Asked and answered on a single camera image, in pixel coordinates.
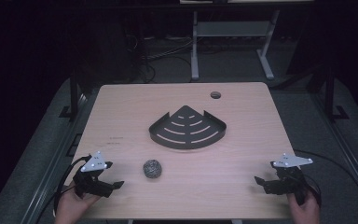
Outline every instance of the ball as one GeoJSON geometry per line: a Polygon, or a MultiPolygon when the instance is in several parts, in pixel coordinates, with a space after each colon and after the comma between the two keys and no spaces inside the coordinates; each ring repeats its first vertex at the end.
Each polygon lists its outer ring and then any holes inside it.
{"type": "Polygon", "coordinates": [[[158,178],[161,175],[162,168],[161,164],[159,164],[156,160],[150,160],[145,162],[144,164],[144,173],[147,178],[158,178]]]}

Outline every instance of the background table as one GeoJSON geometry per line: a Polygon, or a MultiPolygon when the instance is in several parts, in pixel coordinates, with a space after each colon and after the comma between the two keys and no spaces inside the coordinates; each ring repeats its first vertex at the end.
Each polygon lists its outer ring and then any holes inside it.
{"type": "Polygon", "coordinates": [[[112,168],[100,180],[123,187],[94,204],[85,217],[114,219],[248,219],[290,217],[286,197],[267,195],[254,176],[277,179],[269,165],[293,153],[263,83],[103,86],[75,159],[101,151],[112,168]],[[221,93],[220,99],[211,97],[221,93]],[[148,128],[183,105],[227,125],[226,135],[200,149],[155,143],[148,128]],[[162,175],[146,178],[143,165],[158,160],[162,175]]]}

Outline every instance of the small round dark object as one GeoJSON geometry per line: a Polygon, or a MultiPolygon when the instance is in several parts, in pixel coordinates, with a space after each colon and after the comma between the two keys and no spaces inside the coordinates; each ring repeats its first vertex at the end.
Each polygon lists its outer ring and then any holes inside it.
{"type": "Polygon", "coordinates": [[[144,164],[144,173],[146,177],[155,179],[161,175],[162,168],[161,164],[159,164],[156,160],[150,160],[145,162],[144,164]]]}
{"type": "Polygon", "coordinates": [[[222,94],[218,91],[213,91],[211,92],[211,97],[214,99],[220,99],[220,97],[222,97],[222,94]]]}

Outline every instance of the person's left hand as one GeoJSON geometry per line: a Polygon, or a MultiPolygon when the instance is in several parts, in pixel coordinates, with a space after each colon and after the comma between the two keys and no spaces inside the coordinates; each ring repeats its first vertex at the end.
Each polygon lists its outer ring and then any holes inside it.
{"type": "Polygon", "coordinates": [[[72,181],[58,203],[55,224],[74,224],[101,196],[84,194],[79,197],[75,193],[75,183],[72,181]]]}

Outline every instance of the human hand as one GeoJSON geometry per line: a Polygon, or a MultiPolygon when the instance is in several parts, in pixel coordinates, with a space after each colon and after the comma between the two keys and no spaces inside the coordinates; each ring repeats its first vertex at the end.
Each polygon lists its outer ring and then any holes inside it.
{"type": "Polygon", "coordinates": [[[55,224],[74,224],[101,196],[84,194],[79,197],[75,193],[75,183],[72,181],[69,190],[60,198],[55,224]]]}
{"type": "Polygon", "coordinates": [[[319,224],[320,208],[313,196],[308,190],[305,202],[298,205],[295,194],[287,194],[290,212],[295,224],[319,224]]]}

